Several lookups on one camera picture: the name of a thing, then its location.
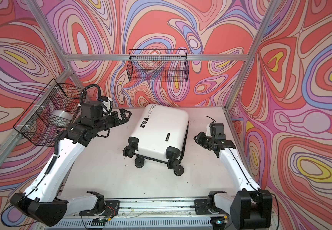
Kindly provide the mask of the black suitcase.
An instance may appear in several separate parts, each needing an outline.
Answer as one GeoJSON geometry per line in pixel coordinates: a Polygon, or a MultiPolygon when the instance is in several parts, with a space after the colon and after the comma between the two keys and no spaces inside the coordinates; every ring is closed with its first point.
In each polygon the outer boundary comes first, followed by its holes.
{"type": "Polygon", "coordinates": [[[145,160],[167,165],[176,176],[184,173],[184,158],[189,131],[189,115],[174,107],[149,104],[145,107],[134,131],[123,149],[123,156],[136,156],[135,166],[142,168],[145,160]]]}

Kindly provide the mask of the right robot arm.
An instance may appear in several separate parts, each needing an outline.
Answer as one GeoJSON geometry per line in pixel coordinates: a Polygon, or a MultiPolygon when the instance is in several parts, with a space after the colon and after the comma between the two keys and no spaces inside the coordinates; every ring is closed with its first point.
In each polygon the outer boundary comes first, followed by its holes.
{"type": "Polygon", "coordinates": [[[194,141],[213,151],[228,171],[236,189],[235,197],[224,191],[210,192],[208,209],[213,213],[224,211],[238,230],[267,229],[271,224],[272,194],[262,190],[245,168],[232,140],[227,140],[222,123],[211,122],[207,132],[200,132],[194,141]]]}

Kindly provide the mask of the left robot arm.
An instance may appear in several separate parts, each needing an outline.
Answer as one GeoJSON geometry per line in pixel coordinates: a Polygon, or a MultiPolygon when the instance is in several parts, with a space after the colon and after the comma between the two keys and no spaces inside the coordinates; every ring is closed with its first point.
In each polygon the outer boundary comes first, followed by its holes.
{"type": "Polygon", "coordinates": [[[88,191],[84,196],[63,200],[59,190],[77,157],[102,131],[127,123],[131,112],[109,111],[103,101],[80,106],[81,115],[54,140],[54,154],[24,193],[15,193],[10,203],[20,212],[46,226],[56,225],[63,217],[82,211],[101,215],[106,204],[102,194],[88,191]]]}

